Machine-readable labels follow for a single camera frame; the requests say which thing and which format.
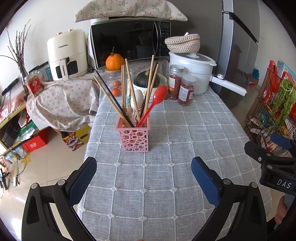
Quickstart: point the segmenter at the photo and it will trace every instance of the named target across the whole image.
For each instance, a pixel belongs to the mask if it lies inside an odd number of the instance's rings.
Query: plastic jar with red label
[[[184,105],[184,106],[190,105],[193,92],[194,92],[195,83],[196,83],[196,78],[194,76],[189,74],[183,75],[179,96],[178,96],[178,103],[180,105]]]
[[[24,78],[25,84],[33,97],[38,96],[44,90],[44,87],[40,81],[41,79],[42,75],[36,70]]]
[[[182,82],[184,67],[177,64],[170,66],[170,77],[168,79],[168,94],[172,100],[177,100]]]

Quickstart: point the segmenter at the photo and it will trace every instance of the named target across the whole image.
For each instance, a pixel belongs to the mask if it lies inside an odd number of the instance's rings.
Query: yellow box
[[[86,125],[75,132],[65,132],[61,131],[63,141],[72,150],[76,150],[79,147],[86,144],[89,140],[91,127]]]

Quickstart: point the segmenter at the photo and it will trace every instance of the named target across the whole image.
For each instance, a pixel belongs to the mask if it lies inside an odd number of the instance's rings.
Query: floor
[[[231,109],[242,126],[244,126],[246,114],[258,92],[257,89],[248,88],[246,97]],[[59,179],[66,179],[73,170],[78,169],[82,164],[85,150],[86,145],[71,151],[63,142],[61,136],[51,130],[48,145],[35,150],[27,156],[27,166],[19,176],[20,185],[13,187],[11,184],[9,189],[4,192],[0,189],[0,217],[16,240],[21,240],[22,214],[31,184],[36,182],[41,186],[53,185]],[[24,164],[19,165],[20,170],[23,170],[23,167]],[[12,181],[16,172],[15,164],[8,166],[8,169],[11,173],[10,180]],[[268,220],[274,217],[277,204],[283,193],[271,190],[271,196],[273,206],[272,212],[267,217]],[[71,239],[55,205],[53,204],[51,207],[61,233]]]

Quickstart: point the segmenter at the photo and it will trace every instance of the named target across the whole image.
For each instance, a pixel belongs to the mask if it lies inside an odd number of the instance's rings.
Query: utensil holder
[[[118,131],[121,144],[125,152],[148,152],[148,131],[150,118],[147,118],[147,127],[123,127],[123,120],[118,117],[115,130]]]

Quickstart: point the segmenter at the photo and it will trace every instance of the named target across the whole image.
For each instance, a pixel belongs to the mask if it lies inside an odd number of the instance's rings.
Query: white spoon
[[[135,97],[136,97],[138,107],[142,106],[143,101],[144,101],[144,96],[143,96],[142,91],[135,90]],[[133,108],[133,116],[132,116],[131,121],[132,121],[132,123],[135,123],[135,121],[136,121],[136,108],[135,108],[135,103],[134,103],[133,97],[131,97],[131,107]]]

